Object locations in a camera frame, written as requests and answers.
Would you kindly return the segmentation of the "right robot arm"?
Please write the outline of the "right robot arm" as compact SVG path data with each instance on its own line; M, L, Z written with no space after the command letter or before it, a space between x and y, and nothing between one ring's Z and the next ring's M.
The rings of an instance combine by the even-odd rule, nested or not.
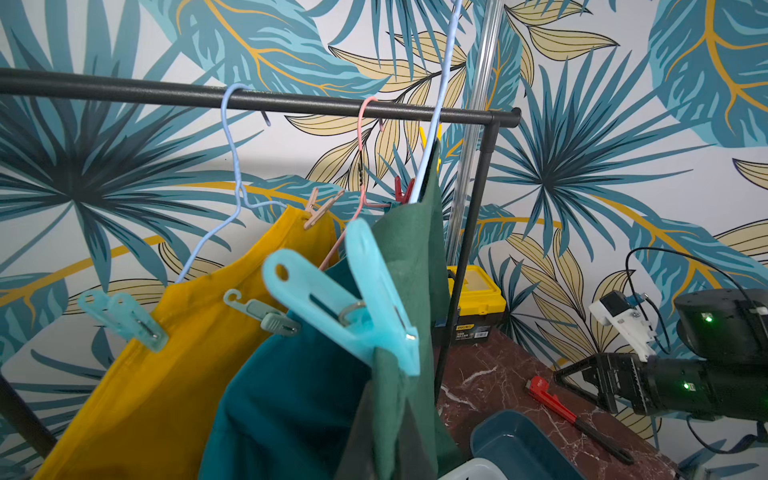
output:
M555 373L555 382L610 412L767 419L767 292L714 289L675 299L677 333L692 359L600 353Z

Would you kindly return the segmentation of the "turquoise clothespin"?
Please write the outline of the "turquoise clothespin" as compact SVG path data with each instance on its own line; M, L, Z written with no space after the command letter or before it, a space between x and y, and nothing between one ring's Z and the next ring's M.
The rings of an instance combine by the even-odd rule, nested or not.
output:
M355 296L299 253L282 249L262 268L269 293L338 346L371 366L377 349L392 353L408 376L421 371L419 334L411 324L369 225L345 231Z

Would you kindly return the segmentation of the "dark green t-shirt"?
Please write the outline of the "dark green t-shirt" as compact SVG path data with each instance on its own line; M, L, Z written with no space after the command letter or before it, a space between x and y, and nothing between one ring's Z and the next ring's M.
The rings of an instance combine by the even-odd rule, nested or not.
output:
M395 208L373 226L419 333L421 374L405 375L388 352L378 352L372 367L336 352L332 404L346 425L324 443L336 479L436 479L464 460L435 407L432 327L450 313L441 171L429 168L420 202Z

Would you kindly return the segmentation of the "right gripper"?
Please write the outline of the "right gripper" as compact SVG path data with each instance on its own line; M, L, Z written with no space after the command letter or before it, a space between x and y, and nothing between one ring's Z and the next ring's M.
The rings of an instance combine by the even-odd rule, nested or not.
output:
M649 413L649 395L642 383L644 363L636 354L601 353L554 373L555 383L592 405L616 414L617 399L628 401L637 414ZM595 387L597 393L586 388Z

